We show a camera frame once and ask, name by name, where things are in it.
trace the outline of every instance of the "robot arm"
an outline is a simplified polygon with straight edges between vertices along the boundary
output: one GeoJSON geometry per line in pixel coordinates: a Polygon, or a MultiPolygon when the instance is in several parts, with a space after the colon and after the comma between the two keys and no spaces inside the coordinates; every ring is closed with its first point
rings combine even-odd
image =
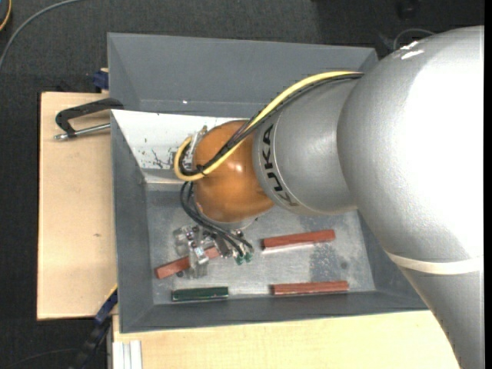
{"type": "MultiPolygon", "coordinates": [[[[310,215],[358,208],[460,365],[484,367],[483,126],[484,28],[436,35],[362,78],[316,82],[290,98],[234,162],[198,169],[208,176],[196,181],[197,206],[228,228],[273,203],[310,215]]],[[[221,132],[201,144],[217,151],[221,132]]],[[[195,167],[210,159],[201,144],[195,167]]]]}

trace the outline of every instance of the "wooden board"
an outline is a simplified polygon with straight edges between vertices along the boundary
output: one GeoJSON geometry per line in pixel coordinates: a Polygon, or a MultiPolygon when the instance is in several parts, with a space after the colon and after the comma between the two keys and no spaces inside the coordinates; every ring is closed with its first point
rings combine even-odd
{"type": "MultiPolygon", "coordinates": [[[[110,131],[57,141],[56,114],[105,94],[41,96],[38,319],[93,316],[116,283],[110,131]]],[[[108,122],[108,111],[73,121],[108,122]]]]}
{"type": "Polygon", "coordinates": [[[120,334],[141,341],[144,369],[458,369],[429,311],[120,334]]]}

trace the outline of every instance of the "black cable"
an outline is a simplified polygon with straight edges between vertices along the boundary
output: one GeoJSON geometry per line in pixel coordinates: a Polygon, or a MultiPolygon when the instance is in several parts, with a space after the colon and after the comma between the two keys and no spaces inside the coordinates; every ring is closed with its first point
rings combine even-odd
{"type": "Polygon", "coordinates": [[[234,241],[234,239],[237,238],[237,237],[233,237],[231,233],[227,232],[223,228],[220,228],[217,225],[213,225],[212,223],[206,221],[205,219],[203,219],[200,216],[200,214],[198,213],[198,210],[196,210],[196,209],[193,210],[190,207],[189,202],[191,200],[191,194],[193,192],[193,186],[192,186],[192,184],[190,184],[190,188],[188,190],[188,197],[187,197],[187,200],[185,200],[185,189],[186,189],[186,186],[188,186],[188,183],[190,183],[190,182],[185,182],[181,186],[180,195],[179,195],[181,206],[183,207],[183,209],[186,212],[186,214],[194,222],[196,222],[197,224],[199,224],[203,228],[207,228],[209,231],[214,232],[215,234],[220,235],[221,237],[223,237],[223,239],[225,239],[227,242],[229,242],[232,245],[232,247],[239,253],[240,256],[243,256],[244,255],[244,252],[241,250],[241,248],[239,247],[239,245],[234,241]]]}
{"type": "Polygon", "coordinates": [[[60,354],[60,353],[73,353],[74,351],[77,351],[77,348],[62,348],[59,350],[46,351],[44,353],[32,355],[31,357],[27,357],[27,358],[24,358],[20,361],[14,362],[13,364],[9,364],[7,366],[4,366],[2,369],[11,369],[12,367],[19,366],[20,364],[24,364],[25,362],[32,361],[36,358],[44,357],[46,355],[60,354]]]}
{"type": "Polygon", "coordinates": [[[3,63],[4,63],[5,58],[7,56],[8,50],[12,46],[12,43],[17,38],[17,36],[19,35],[19,33],[25,28],[25,26],[27,26],[29,23],[31,23],[32,21],[34,21],[36,18],[40,17],[41,15],[43,15],[46,12],[49,12],[49,11],[51,11],[53,9],[56,9],[58,7],[63,7],[64,5],[69,5],[69,4],[76,3],[76,2],[86,2],[86,1],[87,0],[65,0],[64,2],[59,2],[59,3],[56,3],[56,4],[50,5],[50,6],[46,7],[46,8],[43,8],[41,11],[38,11],[34,15],[32,15],[31,17],[29,17],[24,23],[22,23],[15,30],[14,34],[12,34],[11,38],[8,40],[7,45],[5,46],[5,48],[4,48],[3,52],[2,52],[2,55],[0,55],[0,71],[2,71],[2,66],[3,66],[3,63]]]}
{"type": "Polygon", "coordinates": [[[196,205],[194,202],[192,202],[192,207],[190,206],[190,201],[191,201],[191,194],[193,193],[193,183],[190,183],[190,188],[188,190],[188,199],[186,206],[188,206],[188,210],[192,212],[192,218],[195,220],[197,223],[199,223],[202,227],[207,228],[208,230],[214,232],[215,234],[218,234],[223,237],[227,242],[229,242],[236,251],[238,251],[239,255],[244,255],[244,252],[242,249],[239,247],[239,245],[234,241],[236,237],[234,237],[232,234],[230,234],[228,231],[226,231],[223,228],[218,227],[217,225],[213,225],[212,223],[206,221],[203,219],[202,216],[200,216],[200,213],[198,212],[198,209],[196,208],[196,205]]]}

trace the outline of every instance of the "yellow cable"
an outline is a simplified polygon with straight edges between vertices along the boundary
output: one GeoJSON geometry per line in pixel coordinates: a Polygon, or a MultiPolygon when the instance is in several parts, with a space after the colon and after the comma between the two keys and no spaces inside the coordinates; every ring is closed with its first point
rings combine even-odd
{"type": "Polygon", "coordinates": [[[0,32],[7,25],[8,19],[10,18],[10,13],[12,12],[12,0],[8,0],[7,4],[8,4],[7,15],[5,16],[5,20],[2,23],[0,23],[0,32]]]}
{"type": "MultiPolygon", "coordinates": [[[[321,74],[312,75],[310,77],[302,79],[299,82],[294,83],[292,86],[285,89],[282,93],[280,93],[277,97],[275,97],[271,101],[271,103],[268,104],[258,114],[258,116],[256,118],[254,118],[253,121],[251,121],[251,123],[246,127],[245,130],[248,130],[252,125],[256,124],[264,116],[268,115],[270,112],[272,112],[274,109],[276,109],[277,106],[279,106],[283,101],[285,101],[289,96],[294,94],[296,91],[299,91],[302,88],[305,88],[306,86],[312,85],[316,82],[325,81],[326,79],[336,78],[339,76],[350,75],[350,74],[360,74],[360,73],[355,72],[355,71],[323,72],[321,74]]],[[[203,172],[198,172],[197,174],[194,174],[194,175],[185,175],[185,174],[181,173],[181,169],[179,166],[179,159],[181,158],[181,154],[183,153],[183,151],[186,149],[188,144],[191,142],[191,137],[187,137],[184,140],[184,142],[181,144],[181,146],[178,148],[178,151],[176,152],[176,155],[175,155],[174,168],[175,168],[176,176],[183,181],[197,181],[198,179],[202,179],[205,175],[209,175],[210,173],[215,171],[224,161],[226,161],[235,152],[235,150],[242,144],[243,141],[244,141],[244,139],[239,141],[235,146],[233,146],[231,149],[229,149],[222,157],[220,157],[214,164],[212,164],[210,167],[204,169],[203,172]]]]}

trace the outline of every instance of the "white stripe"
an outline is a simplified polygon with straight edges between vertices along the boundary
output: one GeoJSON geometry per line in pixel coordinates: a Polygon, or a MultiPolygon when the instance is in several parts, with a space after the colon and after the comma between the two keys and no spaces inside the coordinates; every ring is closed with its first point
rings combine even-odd
{"type": "Polygon", "coordinates": [[[468,274],[480,271],[484,267],[483,255],[455,262],[427,262],[386,253],[396,265],[426,274],[468,274]]]}

